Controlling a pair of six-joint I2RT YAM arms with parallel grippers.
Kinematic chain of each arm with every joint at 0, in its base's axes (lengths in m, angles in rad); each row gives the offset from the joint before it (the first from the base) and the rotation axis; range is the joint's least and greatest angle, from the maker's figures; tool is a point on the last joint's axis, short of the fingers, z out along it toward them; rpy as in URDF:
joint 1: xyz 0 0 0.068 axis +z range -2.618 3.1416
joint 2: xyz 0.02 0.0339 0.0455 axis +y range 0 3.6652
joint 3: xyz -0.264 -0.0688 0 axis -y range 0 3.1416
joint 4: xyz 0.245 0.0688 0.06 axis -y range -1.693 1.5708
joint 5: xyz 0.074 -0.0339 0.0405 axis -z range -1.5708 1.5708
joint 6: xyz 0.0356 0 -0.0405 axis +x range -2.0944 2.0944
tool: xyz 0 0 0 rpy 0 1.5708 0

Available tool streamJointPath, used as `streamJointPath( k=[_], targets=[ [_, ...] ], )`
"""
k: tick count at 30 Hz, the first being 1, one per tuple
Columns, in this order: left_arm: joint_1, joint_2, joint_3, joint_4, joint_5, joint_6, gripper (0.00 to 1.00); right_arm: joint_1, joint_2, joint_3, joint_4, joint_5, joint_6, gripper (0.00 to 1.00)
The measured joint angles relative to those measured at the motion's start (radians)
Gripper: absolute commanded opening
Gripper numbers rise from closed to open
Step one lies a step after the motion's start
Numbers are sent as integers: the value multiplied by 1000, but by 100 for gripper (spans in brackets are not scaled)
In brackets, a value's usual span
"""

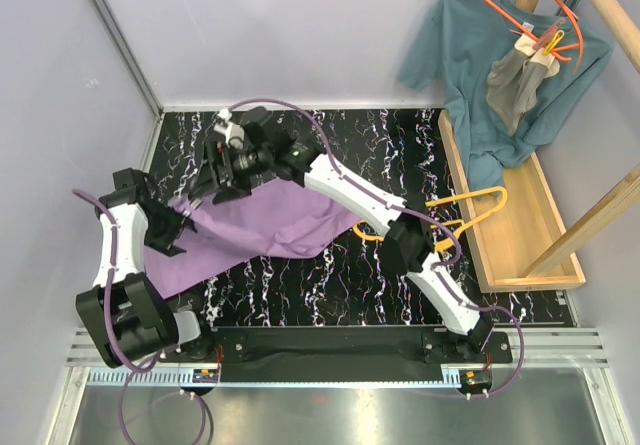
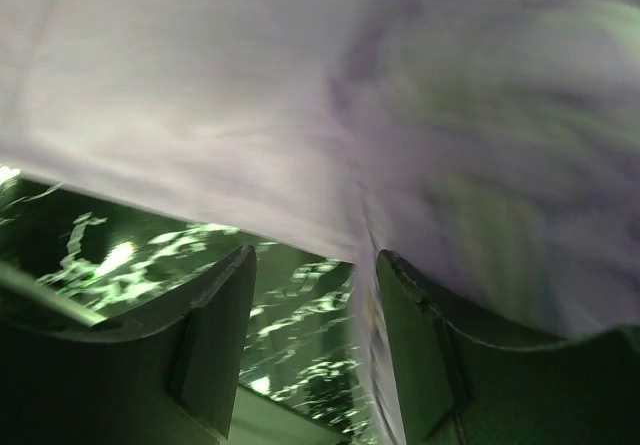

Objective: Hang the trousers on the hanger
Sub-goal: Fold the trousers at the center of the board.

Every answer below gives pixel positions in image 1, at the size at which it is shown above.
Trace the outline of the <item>purple trousers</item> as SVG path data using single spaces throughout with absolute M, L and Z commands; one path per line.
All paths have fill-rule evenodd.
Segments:
M 145 249 L 145 269 L 161 297 L 170 298 L 256 256 L 308 259 L 359 221 L 334 200 L 290 181 L 273 179 L 240 200 L 193 207 L 184 197 L 171 201 L 195 228 L 184 229 L 168 257 Z

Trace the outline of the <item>yellow plastic hanger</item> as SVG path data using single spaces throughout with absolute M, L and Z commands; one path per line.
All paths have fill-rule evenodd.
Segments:
M 489 218 L 491 215 L 501 211 L 505 207 L 508 201 L 507 189 L 504 186 L 489 187 L 489 188 L 481 189 L 478 191 L 466 192 L 462 194 L 451 195 L 445 198 L 430 200 L 426 202 L 426 206 L 427 208 L 434 208 L 434 207 L 443 206 L 444 204 L 455 202 L 459 205 L 460 210 L 462 210 L 461 203 L 465 202 L 466 200 L 480 198 L 485 195 L 493 196 L 496 194 L 498 195 L 497 202 L 493 206 L 491 206 L 487 211 L 482 212 L 479 215 L 476 214 L 474 217 L 470 219 L 463 219 L 462 215 L 460 215 L 460 218 L 443 222 L 444 226 L 453 226 L 453 229 L 451 229 L 451 231 L 453 232 L 455 238 L 459 239 L 464 232 L 466 232 L 469 229 L 472 229 L 475 225 Z M 364 240 L 365 242 L 382 242 L 384 240 L 382 236 L 365 233 L 361 229 L 361 225 L 364 225 L 364 224 L 366 224 L 366 222 L 364 220 L 360 220 L 355 225 L 353 225 L 352 231 L 356 234 L 356 236 L 358 236 L 361 240 Z M 453 246 L 454 246 L 453 239 L 444 238 L 436 242 L 435 249 L 438 252 L 443 252 L 443 251 L 449 250 Z

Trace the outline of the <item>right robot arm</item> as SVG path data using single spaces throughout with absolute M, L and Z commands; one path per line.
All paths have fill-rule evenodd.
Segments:
M 251 194 L 253 176 L 264 172 L 334 200 L 381 236 L 381 262 L 417 285 L 436 308 L 457 355 L 472 362 L 486 354 L 491 317 L 448 273 L 424 228 L 433 221 L 425 206 L 386 193 L 341 164 L 317 121 L 311 123 L 314 133 L 295 137 L 269 126 L 271 115 L 259 103 L 238 120 L 229 108 L 218 112 L 213 135 L 203 144 L 199 174 L 189 188 L 190 205 L 205 199 L 214 203 L 244 199 Z

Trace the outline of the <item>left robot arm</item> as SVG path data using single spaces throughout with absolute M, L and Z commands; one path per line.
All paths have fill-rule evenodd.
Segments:
M 100 265 L 75 308 L 104 363 L 146 371 L 134 362 L 180 348 L 196 361 L 215 351 L 216 337 L 191 311 L 174 312 L 149 279 L 144 252 L 183 254 L 175 241 L 193 221 L 152 196 L 150 176 L 127 168 L 113 174 L 114 191 L 100 198 L 74 189 L 94 206 L 102 227 Z

